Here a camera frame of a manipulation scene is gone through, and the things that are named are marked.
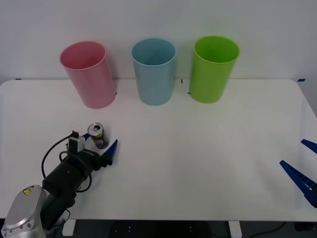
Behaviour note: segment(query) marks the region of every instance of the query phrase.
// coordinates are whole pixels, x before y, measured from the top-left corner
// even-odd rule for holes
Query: yellow warning sticker
[[[23,192],[24,192],[25,195],[29,195],[29,193],[32,191],[32,189],[33,189],[33,186],[24,189]]]

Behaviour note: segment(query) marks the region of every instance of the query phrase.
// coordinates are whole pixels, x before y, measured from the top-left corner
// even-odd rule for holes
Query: cable
[[[60,227],[60,226],[64,225],[64,224],[69,220],[69,218],[70,218],[70,211],[69,211],[68,209],[66,209],[65,211],[68,212],[68,217],[66,218],[66,220],[63,219],[60,224],[54,225],[54,226],[52,226],[52,227]]]
[[[250,236],[249,238],[254,238],[254,237],[257,237],[257,236],[261,236],[261,235],[265,235],[265,234],[269,234],[269,233],[273,233],[273,232],[276,232],[280,229],[282,229],[284,226],[285,226],[286,222],[283,222],[282,225],[280,225],[279,227],[273,229],[273,230],[270,230],[270,231],[266,231],[266,232],[260,232],[260,233],[256,233],[252,236]]]
[[[62,159],[62,154],[67,154],[69,156],[72,156],[74,158],[76,158],[77,160],[79,160],[80,163],[82,163],[83,166],[85,166],[87,169],[89,169],[86,165],[86,163],[78,156],[78,155],[75,155],[73,153],[70,153],[69,151],[62,151],[60,152],[59,154],[59,160],[62,162],[64,159]],[[91,187],[91,184],[93,182],[93,178],[91,177],[91,174],[88,175],[89,176],[89,184],[88,184],[88,187],[84,190],[77,190],[76,192],[86,192],[90,187]]]
[[[68,135],[66,136],[65,138],[63,138],[62,140],[56,142],[45,154],[44,158],[42,159],[42,164],[41,164],[41,170],[42,170],[42,175],[43,175],[43,178],[46,178],[46,175],[45,175],[45,171],[44,171],[44,162],[46,160],[46,157],[49,155],[49,153],[52,151],[52,149],[55,148],[55,146],[57,146],[59,143],[63,142],[64,140],[70,138],[72,135]]]
[[[84,190],[77,190],[76,192],[86,192],[90,187],[91,187],[91,183],[92,183],[93,179],[91,178],[91,174],[89,174],[89,184],[88,187]]]
[[[68,154],[68,152],[67,152],[67,151],[62,151],[62,152],[60,152],[60,154],[59,154],[59,156],[58,156],[60,162],[63,162],[63,160],[65,159],[65,158],[62,158],[62,157],[61,157],[62,154]]]
[[[64,140],[70,138],[71,136],[72,136],[72,135],[69,135],[69,136],[63,138],[62,140],[56,142],[56,143],[46,152],[44,158],[42,159],[42,164],[41,164],[41,169],[42,169],[43,178],[46,178],[45,171],[44,171],[44,163],[45,163],[45,160],[46,160],[47,156],[48,156],[49,153],[52,151],[52,149],[55,148],[55,146],[57,146],[59,143],[63,142]],[[84,162],[79,156],[77,156],[77,155],[75,155],[75,154],[72,154],[72,153],[70,153],[69,151],[62,151],[62,152],[60,152],[60,154],[59,154],[59,156],[58,156],[60,162],[62,162],[62,161],[64,160],[64,159],[61,157],[62,154],[67,154],[67,155],[71,155],[71,156],[75,157],[77,160],[79,160],[79,161],[83,164],[83,166],[85,166],[86,168],[88,168],[87,165],[85,164],[85,162]],[[91,187],[92,180],[93,180],[93,179],[92,179],[92,177],[91,177],[91,174],[89,174],[89,184],[88,184],[88,187],[87,187],[86,189],[84,189],[84,190],[77,190],[76,192],[86,192],[86,191]]]

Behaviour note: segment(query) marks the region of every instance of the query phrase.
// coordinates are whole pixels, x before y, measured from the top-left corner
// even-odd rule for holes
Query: floor
[[[179,237],[199,237],[199,238],[229,238],[230,232],[227,222],[192,222],[191,225],[185,224],[191,233],[183,234],[179,232]],[[281,222],[241,222],[242,238],[270,231],[279,227]],[[156,238],[156,237],[177,237],[171,227],[163,224],[166,229],[158,232],[158,225],[154,221],[102,221],[102,220],[80,220],[75,227],[74,238]],[[317,224],[296,224],[297,229],[313,229]],[[297,231],[295,224],[287,222],[285,226],[274,233],[258,236],[260,238],[317,238],[317,231]]]

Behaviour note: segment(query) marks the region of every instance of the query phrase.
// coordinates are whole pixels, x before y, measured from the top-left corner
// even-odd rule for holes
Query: green cup
[[[218,101],[239,56],[236,43],[222,36],[205,36],[195,44],[190,95],[201,103]]]

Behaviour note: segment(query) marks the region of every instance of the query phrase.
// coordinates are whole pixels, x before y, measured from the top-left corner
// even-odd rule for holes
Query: cup rim
[[[237,54],[237,56],[236,56],[233,60],[230,60],[230,61],[227,61],[227,62],[213,62],[213,61],[209,61],[209,60],[206,60],[206,59],[202,58],[202,57],[196,52],[196,44],[197,44],[200,40],[202,40],[202,39],[204,39],[204,38],[211,38],[211,37],[226,39],[226,40],[230,41],[231,43],[233,43],[233,44],[237,47],[237,49],[238,49],[238,54]],[[233,40],[231,40],[231,39],[229,39],[229,38],[227,38],[227,37],[217,36],[217,35],[208,35],[208,36],[203,36],[203,37],[199,38],[199,39],[195,42],[195,45],[194,45],[194,53],[195,53],[195,55],[196,55],[197,57],[199,57],[201,60],[203,60],[203,61],[205,61],[205,62],[214,63],[214,64],[227,64],[227,63],[230,63],[230,62],[233,62],[233,61],[237,60],[237,58],[240,56],[240,48],[239,48],[239,46],[237,45],[237,43],[235,43]]]
[[[147,65],[147,64],[140,63],[140,62],[138,62],[136,59],[134,59],[133,54],[132,54],[134,47],[135,47],[138,43],[140,43],[140,42],[142,42],[142,41],[149,40],[149,39],[159,39],[159,40],[163,40],[163,41],[169,42],[169,43],[174,47],[174,50],[175,50],[175,54],[174,54],[173,58],[171,58],[169,61],[167,61],[167,62],[165,62],[165,63],[158,64],[158,65]],[[146,66],[146,67],[160,67],[160,66],[163,66],[163,65],[165,65],[165,64],[168,64],[168,63],[170,63],[171,61],[173,61],[173,60],[175,59],[176,54],[177,54],[177,50],[176,50],[175,45],[174,45],[171,41],[168,41],[167,39],[164,39],[164,38],[161,38],[161,37],[148,37],[148,38],[145,38],[145,39],[143,39],[143,40],[140,40],[140,41],[138,41],[138,42],[132,47],[132,50],[131,50],[131,56],[132,56],[133,61],[135,61],[136,63],[138,63],[138,64],[140,64],[140,65]]]
[[[72,47],[72,46],[74,46],[74,45],[80,44],[80,43],[85,43],[85,42],[89,42],[89,43],[94,43],[94,44],[100,45],[100,46],[105,50],[105,55],[104,55],[104,57],[103,57],[97,64],[95,64],[95,65],[93,65],[93,66],[90,66],[90,67],[88,67],[88,68],[69,68],[69,67],[65,66],[65,65],[62,63],[62,61],[61,61],[61,56],[62,56],[62,54],[63,54],[68,48],[70,48],[70,47]],[[106,58],[106,53],[107,53],[106,48],[105,48],[101,43],[99,43],[99,42],[97,42],[97,41],[78,41],[78,42],[75,42],[75,43],[73,43],[73,44],[67,46],[67,47],[60,53],[60,55],[59,55],[59,62],[60,62],[60,64],[61,64],[64,68],[67,68],[67,69],[69,69],[69,70],[72,70],[72,71],[82,71],[82,70],[87,70],[87,69],[96,67],[96,66],[98,66],[99,64],[101,64],[101,62],[104,61],[104,59]]]

